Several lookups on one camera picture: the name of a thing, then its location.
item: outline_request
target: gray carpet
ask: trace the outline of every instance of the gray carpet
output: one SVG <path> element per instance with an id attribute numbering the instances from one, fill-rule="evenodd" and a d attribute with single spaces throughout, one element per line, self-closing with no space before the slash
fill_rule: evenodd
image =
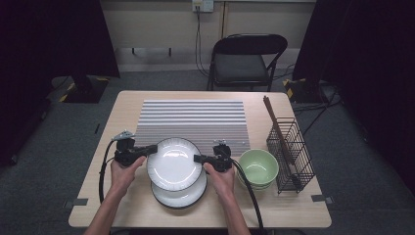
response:
<path id="1" fill-rule="evenodd" d="M 205 90 L 207 79 L 197 70 L 124 72 L 121 79 L 110 81 L 99 104 L 59 103 L 69 84 L 70 80 L 50 94 L 48 116 L 23 146 L 18 164 L 0 168 L 0 234 L 82 234 L 82 229 L 69 226 L 70 210 L 63 205 L 77 197 L 118 92 Z M 285 91 L 281 80 L 274 82 L 272 91 Z M 325 86 L 324 91 L 330 96 L 334 89 Z M 303 106 L 293 104 L 296 110 Z M 320 112 L 296 112 L 300 128 L 305 131 Z M 95 133 L 97 124 L 100 128 Z M 309 235 L 415 234 L 413 196 L 364 141 L 358 126 L 339 104 L 304 135 L 323 194 L 332 197 L 334 204 L 328 205 L 333 219 L 329 228 L 302 231 Z M 300 233 L 284 229 L 278 234 Z"/>

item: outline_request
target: black curtain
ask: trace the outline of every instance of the black curtain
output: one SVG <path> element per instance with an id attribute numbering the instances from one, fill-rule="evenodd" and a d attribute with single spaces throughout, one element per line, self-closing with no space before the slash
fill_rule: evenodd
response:
<path id="1" fill-rule="evenodd" d="M 0 2 L 1 153 L 51 90 L 51 79 L 86 74 L 119 77 L 99 0 Z"/>
<path id="2" fill-rule="evenodd" d="M 335 83 L 415 194 L 415 2 L 317 0 L 294 75 Z"/>

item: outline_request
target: forearm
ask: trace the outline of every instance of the forearm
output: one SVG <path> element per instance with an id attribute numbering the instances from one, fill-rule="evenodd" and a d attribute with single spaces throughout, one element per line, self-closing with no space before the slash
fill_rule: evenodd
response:
<path id="1" fill-rule="evenodd" d="M 116 211 L 122 196 L 119 193 L 110 188 L 104 199 L 102 205 L 98 208 L 97 213 L 92 219 L 91 224 L 86 229 L 84 235 L 95 235 L 95 234 L 110 234 L 110 229 L 113 225 Z"/>
<path id="2" fill-rule="evenodd" d="M 219 198 L 220 204 L 223 206 L 226 222 L 228 225 L 229 235 L 246 235 L 251 234 L 245 223 L 244 216 L 239 208 L 235 196 L 228 195 Z"/>

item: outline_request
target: plate rim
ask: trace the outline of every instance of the plate rim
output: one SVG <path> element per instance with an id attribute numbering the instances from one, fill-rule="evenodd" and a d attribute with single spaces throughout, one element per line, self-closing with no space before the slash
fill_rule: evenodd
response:
<path id="1" fill-rule="evenodd" d="M 150 184 L 151 184 L 151 188 L 152 188 L 152 193 L 153 193 L 153 196 L 154 196 L 154 198 L 162 205 L 162 206 L 164 206 L 164 207 L 166 207 L 166 208 L 169 208 L 169 209 L 173 209 L 173 210 L 183 210 L 183 209 L 187 209 L 187 208 L 190 208 L 190 207 L 192 207 L 193 205 L 195 205 L 202 197 L 203 197 L 203 195 L 205 194 L 205 191 L 207 190 L 207 188 L 208 188 L 208 174 L 206 173 L 206 171 L 203 169 L 202 170 L 202 172 L 204 172 L 204 175 L 205 175 L 205 178 L 206 178 L 206 180 L 205 180 L 205 187 L 204 187 L 204 190 L 203 190 L 203 192 L 202 192 L 202 194 L 201 194 L 201 196 L 198 198 L 198 199 L 196 199 L 193 203 L 191 203 L 191 204 L 189 204 L 189 205 L 187 205 L 187 206 L 183 206 L 183 207 L 173 207 L 173 206 L 169 206 L 169 205 L 166 205 L 166 204 L 164 204 L 161 200 L 159 200 L 159 198 L 158 197 L 156 197 L 156 195 L 155 195 L 155 193 L 154 193 L 154 187 L 158 187 L 158 188 L 160 188 L 159 186 L 157 186 L 153 181 L 150 181 Z M 186 189 L 183 189 L 183 190 L 179 190 L 179 191 L 168 191 L 168 190 L 164 190 L 164 189 L 162 189 L 162 188 L 160 188 L 161 190 L 163 190 L 163 191 L 167 191 L 167 192 L 173 192 L 173 193 L 175 193 L 175 192 L 180 192 L 180 191 L 183 191 L 183 190 L 186 190 Z"/>
<path id="2" fill-rule="evenodd" d="M 198 146 L 196 146 L 195 145 L 195 143 L 193 143 L 192 141 L 190 141 L 189 139 L 186 139 L 186 138 L 183 138 L 183 137 L 168 137 L 168 138 L 164 138 L 164 139 L 162 139 L 161 141 L 159 141 L 158 143 L 157 143 L 157 146 L 159 147 L 159 144 L 161 143 L 161 142 L 163 142 L 163 141 L 165 141 L 165 140 L 168 140 L 168 139 L 181 139 L 181 140 L 185 140 L 185 141 L 187 141 L 187 142 L 189 142 L 189 143 L 191 143 L 197 150 L 198 150 L 198 152 L 199 152 L 199 155 L 201 154 L 201 150 L 198 148 Z M 152 183 L 154 183 L 153 182 L 153 180 L 152 180 L 152 177 L 150 176 L 150 173 L 149 173 L 149 168 L 148 168 L 148 163 L 146 164 L 146 169 L 147 169 L 147 175 L 149 176 L 149 178 L 150 178 L 150 181 L 152 182 Z M 198 181 L 198 179 L 199 179 L 199 177 L 201 176 L 201 174 L 202 174 L 202 171 L 204 170 L 204 167 L 202 166 L 201 167 L 201 172 L 199 173 L 199 175 L 198 175 L 198 177 L 196 178 L 196 180 L 194 181 L 194 182 L 192 182 L 189 186 L 187 186 L 186 188 L 182 188 L 182 189 L 178 189 L 178 190 L 168 190 L 168 189 L 164 189 L 164 188 L 162 188 L 162 187 L 160 187 L 159 185 L 157 185 L 156 183 L 154 183 L 156 186 L 158 186 L 159 188 L 161 188 L 162 190 L 166 190 L 166 191 L 171 191 L 171 192 L 178 192 L 178 191 L 182 191 L 182 190 L 185 190 L 185 189 L 187 189 L 187 188 L 189 188 L 189 187 L 192 187 L 192 185 L 193 184 L 195 184 L 196 183 L 196 181 Z"/>
<path id="3" fill-rule="evenodd" d="M 273 159 L 274 160 L 273 162 L 276 164 L 276 171 L 277 172 L 276 172 L 275 177 L 273 179 L 269 180 L 266 183 L 258 183 L 258 182 L 252 182 L 252 181 L 250 181 L 250 183 L 251 184 L 262 184 L 262 185 L 272 183 L 276 179 L 276 177 L 278 176 L 278 174 L 280 173 L 280 164 L 278 163 L 277 159 L 275 158 L 275 156 L 273 154 L 271 154 L 269 151 L 266 151 L 266 150 L 263 150 L 263 149 L 249 149 L 249 150 L 245 151 L 239 158 L 241 159 L 241 157 L 244 154 L 246 154 L 247 152 L 253 152 L 253 151 L 261 151 L 261 152 L 264 152 L 264 153 L 268 154 L 269 156 L 272 156 L 271 159 Z"/>

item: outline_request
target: green bowl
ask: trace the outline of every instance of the green bowl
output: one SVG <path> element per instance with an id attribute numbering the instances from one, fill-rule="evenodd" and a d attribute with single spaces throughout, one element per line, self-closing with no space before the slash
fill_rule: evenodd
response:
<path id="1" fill-rule="evenodd" d="M 277 177 L 279 170 L 274 156 L 260 149 L 247 150 L 239 158 L 239 165 L 241 165 L 251 185 L 255 187 L 269 186 Z"/>
<path id="2" fill-rule="evenodd" d="M 247 185 L 245 184 L 245 181 L 244 181 L 244 179 L 242 178 L 242 176 L 241 176 L 241 174 L 239 173 L 239 171 L 238 171 L 238 179 L 239 179 L 239 182 L 241 182 L 241 184 L 244 186 L 244 187 L 247 187 Z M 253 189 L 253 190 L 255 190 L 255 191 L 262 191 L 262 190 L 265 190 L 265 189 L 267 189 L 269 186 L 271 186 L 271 184 L 272 184 L 272 182 L 271 183 L 269 183 L 269 184 L 265 184 L 265 185 L 262 185 L 262 186 L 255 186 L 255 185 L 252 185 L 251 184 L 251 188 Z"/>

